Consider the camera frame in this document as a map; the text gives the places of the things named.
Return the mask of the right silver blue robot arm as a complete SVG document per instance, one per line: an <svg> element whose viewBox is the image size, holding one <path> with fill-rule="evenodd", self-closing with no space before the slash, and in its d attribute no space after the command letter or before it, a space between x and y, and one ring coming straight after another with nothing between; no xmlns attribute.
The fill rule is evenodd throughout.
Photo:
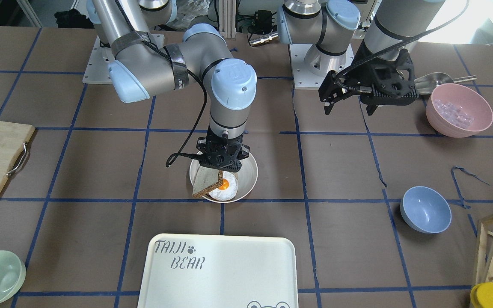
<svg viewBox="0 0 493 308"><path fill-rule="evenodd" d="M87 9L102 45L112 51L108 74L123 103L193 83L202 88L203 103L211 103L211 121L207 136L197 141L198 154L181 148L168 157L166 166L186 157L206 168L237 173L249 157L243 138L257 92L254 68L233 58L219 31L206 23L192 25L182 43L156 44L151 31L174 19L174 0L89 0Z"/></svg>

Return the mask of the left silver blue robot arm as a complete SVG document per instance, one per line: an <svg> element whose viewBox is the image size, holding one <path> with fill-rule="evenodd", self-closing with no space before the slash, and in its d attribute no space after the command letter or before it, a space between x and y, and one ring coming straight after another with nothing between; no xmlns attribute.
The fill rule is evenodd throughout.
<svg viewBox="0 0 493 308"><path fill-rule="evenodd" d="M351 96L366 113L381 106L407 106L419 98L410 52L427 34L442 0L383 0L350 65L341 62L361 22L348 0L285 0L276 12L279 40L308 44L305 64L323 77L318 95L325 114Z"/></svg>

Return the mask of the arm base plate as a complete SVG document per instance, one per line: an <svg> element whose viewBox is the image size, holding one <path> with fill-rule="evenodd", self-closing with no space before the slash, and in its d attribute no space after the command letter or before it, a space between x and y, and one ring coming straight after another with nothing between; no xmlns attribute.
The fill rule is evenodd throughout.
<svg viewBox="0 0 493 308"><path fill-rule="evenodd" d="M289 45L291 69L296 89L317 90L329 71L350 66L354 53L348 45L344 54L327 55L314 44Z"/></svg>
<svg viewBox="0 0 493 308"><path fill-rule="evenodd" d="M165 36L161 34L153 35L150 33L133 31L116 39L116 48L102 45L102 39L98 36L84 72L84 84L111 85L112 80L108 72L108 65L115 61L115 52L122 51L129 45L141 43L142 41L151 42L156 45L157 48L162 49L164 47Z"/></svg>

